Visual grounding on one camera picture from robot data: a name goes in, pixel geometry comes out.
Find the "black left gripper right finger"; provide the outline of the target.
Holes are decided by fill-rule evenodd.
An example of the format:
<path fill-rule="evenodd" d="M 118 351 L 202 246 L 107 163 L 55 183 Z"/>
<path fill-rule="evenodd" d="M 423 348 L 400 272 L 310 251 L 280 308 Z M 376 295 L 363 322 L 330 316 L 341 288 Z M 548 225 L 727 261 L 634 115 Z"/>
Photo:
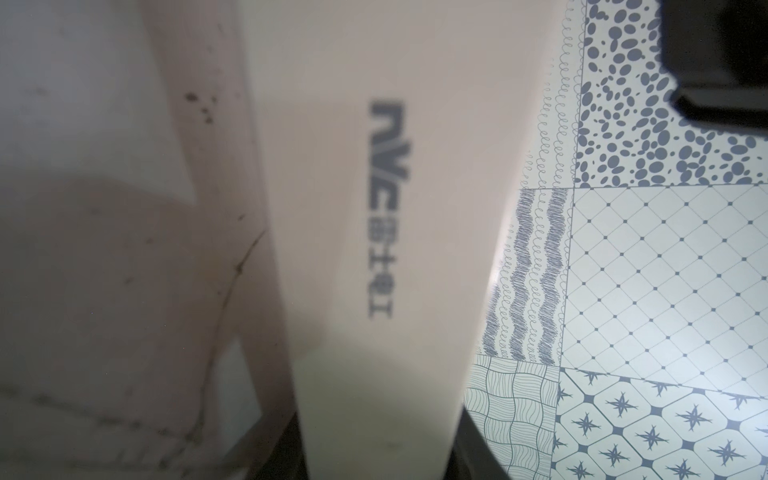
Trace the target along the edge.
<path fill-rule="evenodd" d="M 508 480 L 479 429 L 463 407 L 449 457 L 449 480 Z"/>

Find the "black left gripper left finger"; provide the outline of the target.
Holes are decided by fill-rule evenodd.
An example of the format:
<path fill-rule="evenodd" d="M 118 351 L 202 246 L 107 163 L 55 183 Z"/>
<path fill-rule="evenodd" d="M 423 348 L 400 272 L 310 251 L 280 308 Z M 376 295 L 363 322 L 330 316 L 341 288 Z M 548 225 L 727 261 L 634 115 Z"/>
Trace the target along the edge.
<path fill-rule="evenodd" d="M 284 429 L 269 457 L 251 467 L 254 480 L 308 480 L 298 415 Z"/>

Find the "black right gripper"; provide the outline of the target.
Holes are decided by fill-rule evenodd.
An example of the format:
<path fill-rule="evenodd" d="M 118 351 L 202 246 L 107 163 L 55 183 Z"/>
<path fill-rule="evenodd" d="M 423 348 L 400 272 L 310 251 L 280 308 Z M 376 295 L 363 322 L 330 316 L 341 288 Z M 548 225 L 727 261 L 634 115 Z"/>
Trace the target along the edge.
<path fill-rule="evenodd" d="M 767 126 L 767 3 L 660 3 L 662 64 L 671 104 L 702 128 Z"/>

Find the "beige red power strip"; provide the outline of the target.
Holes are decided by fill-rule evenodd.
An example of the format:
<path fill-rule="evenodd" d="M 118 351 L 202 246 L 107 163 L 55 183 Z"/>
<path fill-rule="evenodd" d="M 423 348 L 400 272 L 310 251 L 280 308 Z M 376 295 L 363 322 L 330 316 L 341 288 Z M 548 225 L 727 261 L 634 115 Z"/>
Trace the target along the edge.
<path fill-rule="evenodd" d="M 239 73 L 312 479 L 447 470 L 558 1 L 146 1 Z"/>

